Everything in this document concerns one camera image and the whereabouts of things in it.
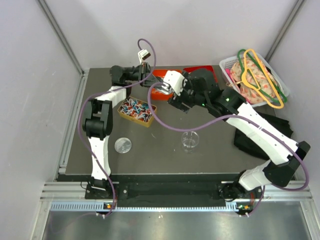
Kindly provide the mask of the gold candy tin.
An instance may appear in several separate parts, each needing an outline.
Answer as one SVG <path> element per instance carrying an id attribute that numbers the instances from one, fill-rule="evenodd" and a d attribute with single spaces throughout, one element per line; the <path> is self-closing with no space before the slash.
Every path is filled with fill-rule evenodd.
<path id="1" fill-rule="evenodd" d="M 117 112 L 120 117 L 146 128 L 149 128 L 154 120 L 148 103 L 131 96 L 120 104 Z"/>

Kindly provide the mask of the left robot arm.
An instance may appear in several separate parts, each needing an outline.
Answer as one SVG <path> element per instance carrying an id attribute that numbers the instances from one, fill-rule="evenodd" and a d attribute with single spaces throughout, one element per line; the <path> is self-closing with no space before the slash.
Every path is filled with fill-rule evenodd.
<path id="1" fill-rule="evenodd" d="M 108 160 L 108 140 L 113 130 L 113 107 L 127 99 L 132 87 L 140 84 L 147 87 L 154 68 L 146 62 L 133 67 L 114 65 L 110 68 L 111 87 L 106 92 L 89 96 L 83 103 L 77 123 L 77 131 L 88 142 L 82 142 L 92 157 L 92 173 L 86 187 L 86 198 L 90 194 L 99 198 L 115 197 L 115 188 L 110 179 L 111 169 Z"/>

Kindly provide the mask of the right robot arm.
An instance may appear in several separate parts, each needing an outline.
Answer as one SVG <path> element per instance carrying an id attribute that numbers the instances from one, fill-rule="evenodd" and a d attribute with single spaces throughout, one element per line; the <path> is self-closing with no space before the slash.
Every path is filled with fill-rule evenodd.
<path id="1" fill-rule="evenodd" d="M 163 83 L 163 89 L 173 93 L 168 100 L 170 105 L 185 113 L 200 106 L 215 118 L 225 116 L 226 123 L 240 130 L 269 157 L 264 164 L 241 172 L 234 183 L 222 188 L 222 195 L 228 199 L 245 198 L 264 185 L 286 187 L 311 148 L 307 142 L 296 142 L 277 130 L 236 90 L 221 90 L 212 72 L 205 68 L 191 73 L 169 70 Z"/>

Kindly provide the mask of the metal scoop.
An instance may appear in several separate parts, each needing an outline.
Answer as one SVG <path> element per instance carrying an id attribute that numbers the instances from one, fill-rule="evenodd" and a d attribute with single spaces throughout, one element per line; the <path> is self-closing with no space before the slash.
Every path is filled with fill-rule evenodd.
<path id="1" fill-rule="evenodd" d="M 156 91 L 158 91 L 164 95 L 170 95 L 173 93 L 173 89 L 167 83 L 164 83 L 163 78 L 156 76 L 155 82 L 161 83 L 160 85 L 157 85 L 156 87 L 154 87 L 154 89 Z"/>

